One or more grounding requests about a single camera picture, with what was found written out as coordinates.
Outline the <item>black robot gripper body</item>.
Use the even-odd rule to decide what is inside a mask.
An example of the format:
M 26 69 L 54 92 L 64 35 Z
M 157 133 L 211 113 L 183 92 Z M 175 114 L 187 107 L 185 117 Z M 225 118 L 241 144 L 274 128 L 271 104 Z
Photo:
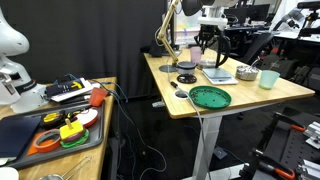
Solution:
M 215 35 L 220 35 L 221 30 L 215 25 L 202 25 L 199 32 L 201 39 L 211 39 Z

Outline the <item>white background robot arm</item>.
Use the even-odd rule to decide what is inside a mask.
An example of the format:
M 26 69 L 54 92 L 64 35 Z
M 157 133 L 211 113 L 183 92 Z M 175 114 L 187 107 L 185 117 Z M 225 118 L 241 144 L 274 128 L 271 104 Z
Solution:
M 9 25 L 0 9 L 0 105 L 9 105 L 15 113 L 48 103 L 46 86 L 33 80 L 24 66 L 9 59 L 28 50 L 27 38 Z

